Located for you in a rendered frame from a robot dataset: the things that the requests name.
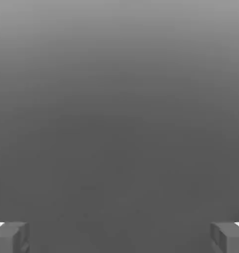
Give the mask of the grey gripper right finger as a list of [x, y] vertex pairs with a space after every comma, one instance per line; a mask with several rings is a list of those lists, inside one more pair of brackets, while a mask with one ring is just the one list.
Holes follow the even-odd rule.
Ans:
[[210, 238], [214, 253], [239, 253], [239, 222], [212, 222]]

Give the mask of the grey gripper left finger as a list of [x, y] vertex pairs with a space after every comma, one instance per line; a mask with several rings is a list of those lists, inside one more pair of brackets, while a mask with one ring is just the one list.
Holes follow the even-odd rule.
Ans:
[[30, 253], [30, 225], [0, 221], [0, 253]]

